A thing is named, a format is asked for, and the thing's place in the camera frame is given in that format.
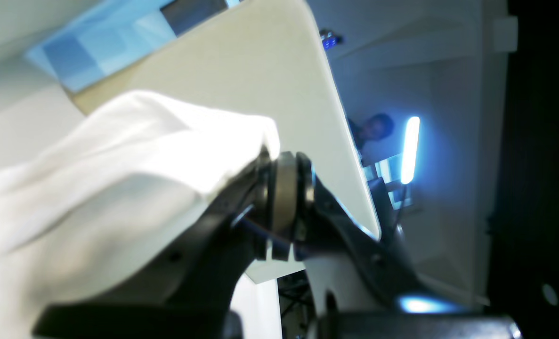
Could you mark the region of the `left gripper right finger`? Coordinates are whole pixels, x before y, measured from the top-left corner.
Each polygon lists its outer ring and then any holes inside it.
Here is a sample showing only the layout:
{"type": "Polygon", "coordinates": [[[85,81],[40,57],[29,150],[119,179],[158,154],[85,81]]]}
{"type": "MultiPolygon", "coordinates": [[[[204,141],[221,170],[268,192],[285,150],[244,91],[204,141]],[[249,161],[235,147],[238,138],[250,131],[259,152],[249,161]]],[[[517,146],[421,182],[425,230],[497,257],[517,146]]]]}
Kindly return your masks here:
{"type": "Polygon", "coordinates": [[[316,306],[311,339],[520,339],[512,318],[475,313],[432,291],[395,227],[377,240],[297,153],[296,259],[316,306]]]}

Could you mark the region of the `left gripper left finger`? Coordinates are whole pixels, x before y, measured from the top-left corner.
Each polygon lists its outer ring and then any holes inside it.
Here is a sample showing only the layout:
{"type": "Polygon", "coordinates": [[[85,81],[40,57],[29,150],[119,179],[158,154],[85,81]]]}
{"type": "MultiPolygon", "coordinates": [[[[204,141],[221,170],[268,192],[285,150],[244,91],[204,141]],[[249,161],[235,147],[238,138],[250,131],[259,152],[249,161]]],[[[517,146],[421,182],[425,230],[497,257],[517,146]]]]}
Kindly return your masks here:
{"type": "Polygon", "coordinates": [[[266,236],[247,226],[258,185],[268,178],[263,152],[223,189],[201,217],[124,281],[79,302],[45,309],[38,339],[241,339],[230,311],[236,284],[266,255],[266,236]]]}

